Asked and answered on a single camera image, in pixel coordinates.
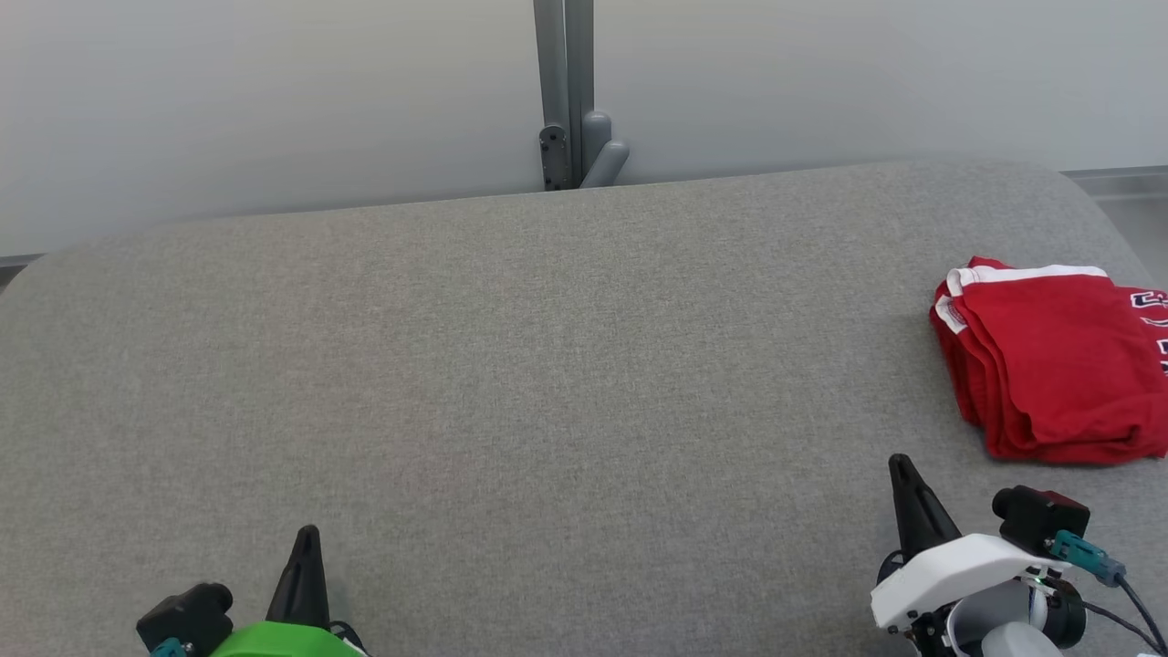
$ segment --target white stripe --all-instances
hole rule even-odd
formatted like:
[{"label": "white stripe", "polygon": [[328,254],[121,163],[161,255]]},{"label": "white stripe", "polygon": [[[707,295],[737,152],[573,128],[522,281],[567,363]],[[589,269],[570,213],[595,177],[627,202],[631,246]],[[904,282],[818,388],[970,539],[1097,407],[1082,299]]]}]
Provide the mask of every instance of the white stripe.
[{"label": "white stripe", "polygon": [[965,290],[962,290],[962,288],[961,288],[961,270],[960,269],[951,269],[950,270],[950,272],[945,276],[945,286],[948,288],[950,296],[960,297],[961,295],[965,293]]},{"label": "white stripe", "polygon": [[1100,276],[1107,277],[1107,272],[1098,267],[1066,267],[1064,264],[1051,264],[1038,269],[994,269],[979,264],[967,269],[957,270],[960,276],[961,286],[973,283],[1008,283],[1010,281],[1028,281],[1030,278],[1050,278],[1055,276]]},{"label": "white stripe", "polygon": [[965,331],[965,321],[962,321],[961,318],[953,312],[953,299],[941,295],[941,298],[937,299],[937,305],[933,307],[937,310],[937,317],[940,317],[941,321],[944,321],[954,334]]}]

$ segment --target black cable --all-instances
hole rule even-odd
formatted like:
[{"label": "black cable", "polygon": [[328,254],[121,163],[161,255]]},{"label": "black cable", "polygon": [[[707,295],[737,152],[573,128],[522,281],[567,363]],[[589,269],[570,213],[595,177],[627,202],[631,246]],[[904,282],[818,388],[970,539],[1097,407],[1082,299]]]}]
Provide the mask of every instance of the black cable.
[{"label": "black cable", "polygon": [[1156,642],[1152,641],[1152,637],[1150,637],[1150,636],[1148,636],[1148,635],[1147,635],[1147,634],[1146,634],[1146,632],[1145,632],[1143,630],[1141,630],[1140,628],[1138,628],[1138,627],[1133,625],[1132,623],[1128,623],[1127,621],[1125,621],[1125,620],[1120,618],[1120,617],[1119,617],[1119,616],[1118,616],[1117,614],[1114,614],[1113,611],[1108,611],[1108,610],[1104,609],[1103,607],[1099,607],[1098,604],[1091,604],[1090,602],[1087,602],[1087,601],[1085,601],[1085,600],[1079,600],[1078,602],[1079,602],[1079,604],[1082,604],[1082,606],[1083,606],[1083,608],[1084,608],[1084,609],[1086,609],[1087,611],[1094,611],[1096,614],[1099,614],[1099,615],[1100,615],[1100,616],[1103,616],[1104,618],[1108,618],[1108,620],[1111,620],[1111,621],[1114,621],[1115,623],[1119,623],[1119,624],[1120,624],[1120,627],[1122,627],[1122,628],[1124,628],[1125,630],[1128,630],[1128,631],[1132,631],[1132,632],[1135,632],[1136,635],[1139,635],[1139,637],[1140,637],[1140,638],[1142,638],[1142,639],[1143,639],[1143,643],[1147,643],[1148,645],[1150,645],[1150,646],[1152,646],[1152,650],[1155,650],[1156,652],[1160,652],[1160,646],[1157,646],[1157,645],[1156,645]]},{"label": "black cable", "polygon": [[364,644],[361,643],[361,637],[357,636],[357,631],[353,629],[353,625],[346,623],[345,621],[331,621],[328,623],[328,630],[338,638],[349,639],[353,645],[356,645],[362,652],[368,655],[369,651],[366,650]]},{"label": "black cable", "polygon": [[1143,616],[1143,622],[1148,624],[1148,629],[1152,630],[1152,636],[1155,637],[1156,643],[1159,644],[1156,650],[1160,651],[1160,655],[1168,656],[1168,644],[1164,643],[1164,635],[1160,634],[1160,628],[1156,627],[1156,622],[1152,618],[1152,614],[1148,611],[1148,608],[1143,606],[1143,601],[1140,600],[1140,596],[1135,595],[1135,589],[1133,589],[1132,585],[1127,582],[1127,578],[1124,575],[1115,575],[1115,581],[1124,588],[1124,593],[1127,594],[1127,597],[1132,599],[1132,604],[1135,604],[1135,609],[1140,613],[1140,616]]}]

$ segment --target gray fabric surface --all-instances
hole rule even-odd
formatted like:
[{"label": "gray fabric surface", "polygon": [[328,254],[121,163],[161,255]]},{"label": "gray fabric surface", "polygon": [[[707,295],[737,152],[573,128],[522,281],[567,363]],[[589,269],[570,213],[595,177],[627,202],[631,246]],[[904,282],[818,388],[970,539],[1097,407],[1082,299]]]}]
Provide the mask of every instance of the gray fabric surface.
[{"label": "gray fabric surface", "polygon": [[[0,653],[138,653],[201,580],[256,621],[315,523],[376,655],[905,655],[867,608],[892,451],[967,532],[1002,486],[1080,499],[1168,622],[1162,463],[995,463],[961,422],[925,310],[973,254],[1147,282],[1070,181],[986,161],[49,255],[0,296]],[[1141,648],[1101,620],[1083,646]]]}]

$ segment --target teal connector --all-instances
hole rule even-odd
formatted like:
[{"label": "teal connector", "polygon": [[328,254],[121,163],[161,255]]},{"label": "teal connector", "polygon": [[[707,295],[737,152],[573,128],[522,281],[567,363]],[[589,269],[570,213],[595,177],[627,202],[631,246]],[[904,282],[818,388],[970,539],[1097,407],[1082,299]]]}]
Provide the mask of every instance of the teal connector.
[{"label": "teal connector", "polygon": [[1127,567],[1115,561],[1107,553],[1083,540],[1083,537],[1061,530],[1055,534],[1050,553],[1055,559],[1066,561],[1083,568],[1096,576],[1104,586],[1115,588],[1118,578],[1127,574]]},{"label": "teal connector", "polygon": [[162,643],[158,644],[158,648],[150,651],[150,657],[187,657],[187,651],[182,649],[182,644],[179,639],[173,636]]}]

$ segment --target metal pole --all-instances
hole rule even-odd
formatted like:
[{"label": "metal pole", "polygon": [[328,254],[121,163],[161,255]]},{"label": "metal pole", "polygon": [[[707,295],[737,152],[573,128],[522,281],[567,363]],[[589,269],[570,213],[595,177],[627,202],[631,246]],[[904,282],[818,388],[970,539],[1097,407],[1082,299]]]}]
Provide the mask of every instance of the metal pole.
[{"label": "metal pole", "polygon": [[534,0],[535,48],[540,57],[540,90],[543,96],[543,130],[540,159],[543,188],[568,189],[579,185],[572,171],[571,111],[568,95],[568,47],[563,0]]},{"label": "metal pole", "polygon": [[592,0],[563,0],[568,53],[568,120],[572,187],[579,187],[584,170],[584,116],[596,103],[592,62]]}]

